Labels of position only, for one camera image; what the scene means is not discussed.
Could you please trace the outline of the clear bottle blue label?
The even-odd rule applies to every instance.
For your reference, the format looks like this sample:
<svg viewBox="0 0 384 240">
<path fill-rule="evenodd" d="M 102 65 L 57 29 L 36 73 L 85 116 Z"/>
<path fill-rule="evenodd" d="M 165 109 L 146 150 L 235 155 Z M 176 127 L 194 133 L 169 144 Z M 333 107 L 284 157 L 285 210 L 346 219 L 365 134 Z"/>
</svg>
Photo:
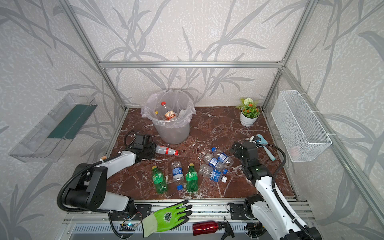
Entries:
<svg viewBox="0 0 384 240">
<path fill-rule="evenodd" d="M 185 180 L 181 162 L 174 161 L 172 163 L 172 174 L 174 181 L 177 183 L 177 190 L 181 191 L 184 187 Z"/>
</svg>

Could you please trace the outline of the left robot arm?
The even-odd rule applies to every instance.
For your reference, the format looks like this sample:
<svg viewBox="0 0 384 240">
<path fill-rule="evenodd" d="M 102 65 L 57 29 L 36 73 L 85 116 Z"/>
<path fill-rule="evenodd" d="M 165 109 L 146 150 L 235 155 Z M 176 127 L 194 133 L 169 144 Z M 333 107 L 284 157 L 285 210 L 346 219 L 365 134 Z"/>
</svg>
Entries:
<svg viewBox="0 0 384 240">
<path fill-rule="evenodd" d="M 107 191 L 107 181 L 125 168 L 151 160 L 157 144 L 150 135 L 136 135 L 131 144 L 116 156 L 94 164 L 79 164 L 58 193 L 57 205 L 65 212 L 137 212 L 134 199 Z"/>
</svg>

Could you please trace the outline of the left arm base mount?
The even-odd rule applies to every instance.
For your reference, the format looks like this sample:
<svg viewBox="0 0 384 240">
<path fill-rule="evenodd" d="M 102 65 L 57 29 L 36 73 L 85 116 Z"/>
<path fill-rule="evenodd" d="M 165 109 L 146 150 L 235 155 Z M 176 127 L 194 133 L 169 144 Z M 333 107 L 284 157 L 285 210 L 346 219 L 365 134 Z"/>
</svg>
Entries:
<svg viewBox="0 0 384 240">
<path fill-rule="evenodd" d="M 143 218 L 151 214 L 152 205 L 151 204 L 138 204 L 136 205 L 136 211 L 132 214 L 125 212 L 112 212 L 111 219 L 112 221 L 141 221 Z"/>
</svg>

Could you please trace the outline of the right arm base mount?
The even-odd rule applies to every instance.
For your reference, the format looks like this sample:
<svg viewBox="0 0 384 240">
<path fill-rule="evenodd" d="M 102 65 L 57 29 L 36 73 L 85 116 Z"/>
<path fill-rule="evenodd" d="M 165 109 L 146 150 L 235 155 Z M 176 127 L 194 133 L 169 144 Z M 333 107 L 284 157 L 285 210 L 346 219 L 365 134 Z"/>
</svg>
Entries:
<svg viewBox="0 0 384 240">
<path fill-rule="evenodd" d="M 252 212 L 248 211 L 245 204 L 228 203 L 226 205 L 227 211 L 231 215 L 232 220 L 255 220 Z"/>
</svg>

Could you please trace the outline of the white bottle red cap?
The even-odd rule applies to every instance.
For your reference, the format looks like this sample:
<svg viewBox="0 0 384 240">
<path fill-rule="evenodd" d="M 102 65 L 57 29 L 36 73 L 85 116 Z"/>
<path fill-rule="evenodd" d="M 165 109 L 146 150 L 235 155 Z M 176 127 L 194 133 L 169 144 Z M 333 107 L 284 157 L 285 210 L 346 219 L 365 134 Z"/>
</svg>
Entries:
<svg viewBox="0 0 384 240">
<path fill-rule="evenodd" d="M 161 155 L 179 155 L 179 151 L 168 148 L 166 146 L 157 146 L 155 152 Z"/>
</svg>

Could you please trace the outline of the crushed blue label bottle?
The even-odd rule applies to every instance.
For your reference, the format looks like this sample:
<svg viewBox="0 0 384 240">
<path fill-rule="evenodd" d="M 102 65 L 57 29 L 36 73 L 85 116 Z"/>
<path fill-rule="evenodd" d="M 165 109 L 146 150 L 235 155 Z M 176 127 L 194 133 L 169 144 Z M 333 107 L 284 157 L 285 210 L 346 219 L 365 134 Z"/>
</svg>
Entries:
<svg viewBox="0 0 384 240">
<path fill-rule="evenodd" d="M 208 165 L 201 165 L 199 174 L 202 175 L 203 177 L 209 178 L 213 182 L 227 182 L 227 177 L 220 171 L 213 169 L 212 167 Z"/>
<path fill-rule="evenodd" d="M 231 167 L 234 164 L 232 158 L 230 158 L 223 150 L 213 147 L 211 149 L 214 157 L 218 159 L 225 167 Z"/>
<path fill-rule="evenodd" d="M 217 170 L 224 175 L 227 174 L 228 169 L 225 167 L 223 163 L 221 163 L 218 159 L 216 159 L 212 154 L 205 154 L 203 158 L 204 162 L 212 167 L 214 170 Z"/>
</svg>

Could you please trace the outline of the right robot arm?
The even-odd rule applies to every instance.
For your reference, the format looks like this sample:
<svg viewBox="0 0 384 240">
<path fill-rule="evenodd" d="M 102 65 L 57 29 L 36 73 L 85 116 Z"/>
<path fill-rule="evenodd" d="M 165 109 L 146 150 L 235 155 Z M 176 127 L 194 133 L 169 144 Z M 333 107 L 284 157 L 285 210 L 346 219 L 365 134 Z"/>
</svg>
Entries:
<svg viewBox="0 0 384 240">
<path fill-rule="evenodd" d="M 271 147 L 280 152 L 283 161 L 272 174 L 260 163 L 258 149 Z M 252 182 L 258 194 L 247 197 L 244 203 L 247 218 L 257 219 L 274 240 L 320 240 L 320 232 L 309 227 L 293 210 L 276 184 L 276 178 L 287 162 L 279 147 L 255 142 L 235 142 L 231 154 L 242 162 L 245 177 Z"/>
</svg>

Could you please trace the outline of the clear bottle red label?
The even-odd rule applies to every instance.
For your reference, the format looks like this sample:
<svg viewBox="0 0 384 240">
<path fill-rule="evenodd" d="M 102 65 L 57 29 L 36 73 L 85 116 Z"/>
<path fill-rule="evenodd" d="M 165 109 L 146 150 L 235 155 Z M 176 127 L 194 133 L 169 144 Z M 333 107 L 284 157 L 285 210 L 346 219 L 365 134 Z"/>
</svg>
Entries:
<svg viewBox="0 0 384 240">
<path fill-rule="evenodd" d="M 169 121 L 176 119 L 178 115 L 167 105 L 166 102 L 161 102 L 161 112 L 165 116 L 165 120 Z"/>
</svg>

